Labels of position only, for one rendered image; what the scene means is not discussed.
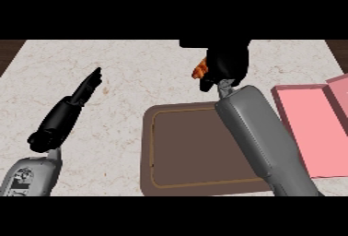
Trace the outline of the brown tray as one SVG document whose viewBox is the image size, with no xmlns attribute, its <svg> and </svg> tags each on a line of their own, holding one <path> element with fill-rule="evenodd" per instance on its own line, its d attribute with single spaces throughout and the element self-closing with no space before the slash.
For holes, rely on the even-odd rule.
<svg viewBox="0 0 348 236">
<path fill-rule="evenodd" d="M 144 195 L 264 192 L 212 102 L 154 105 L 143 116 L 140 189 Z"/>
</svg>

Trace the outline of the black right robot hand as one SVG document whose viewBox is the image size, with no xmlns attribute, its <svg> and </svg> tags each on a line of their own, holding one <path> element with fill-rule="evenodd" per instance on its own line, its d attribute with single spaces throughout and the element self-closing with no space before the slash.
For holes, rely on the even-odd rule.
<svg viewBox="0 0 348 236">
<path fill-rule="evenodd" d="M 207 92 L 210 87 L 224 79 L 231 79 L 235 87 L 247 74 L 250 39 L 241 40 L 179 40 L 182 48 L 206 49 L 207 72 L 200 79 L 200 91 Z"/>
</svg>

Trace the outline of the pink cardboard box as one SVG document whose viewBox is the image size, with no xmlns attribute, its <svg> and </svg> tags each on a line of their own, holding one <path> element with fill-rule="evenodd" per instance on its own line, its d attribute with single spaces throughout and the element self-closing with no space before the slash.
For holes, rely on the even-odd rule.
<svg viewBox="0 0 348 236">
<path fill-rule="evenodd" d="M 348 74 L 274 86 L 271 95 L 309 176 L 348 177 Z"/>
</svg>

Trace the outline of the orange brown croissant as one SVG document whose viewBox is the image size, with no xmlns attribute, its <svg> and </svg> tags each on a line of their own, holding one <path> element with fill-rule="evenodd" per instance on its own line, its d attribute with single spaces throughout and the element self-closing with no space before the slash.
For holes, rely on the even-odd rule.
<svg viewBox="0 0 348 236">
<path fill-rule="evenodd" d="M 202 79 L 206 72 L 207 72 L 206 59 L 202 59 L 200 63 L 193 69 L 191 77 L 194 79 Z"/>
</svg>

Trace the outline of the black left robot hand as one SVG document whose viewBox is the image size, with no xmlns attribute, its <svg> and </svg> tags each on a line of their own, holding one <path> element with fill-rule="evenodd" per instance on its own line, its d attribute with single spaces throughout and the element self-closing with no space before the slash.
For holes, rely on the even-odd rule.
<svg viewBox="0 0 348 236">
<path fill-rule="evenodd" d="M 63 143 L 78 120 L 81 108 L 91 98 L 101 83 L 100 68 L 94 70 L 78 85 L 70 96 L 64 96 L 39 124 L 38 130 L 28 137 L 26 143 L 33 152 L 44 153 Z"/>
</svg>

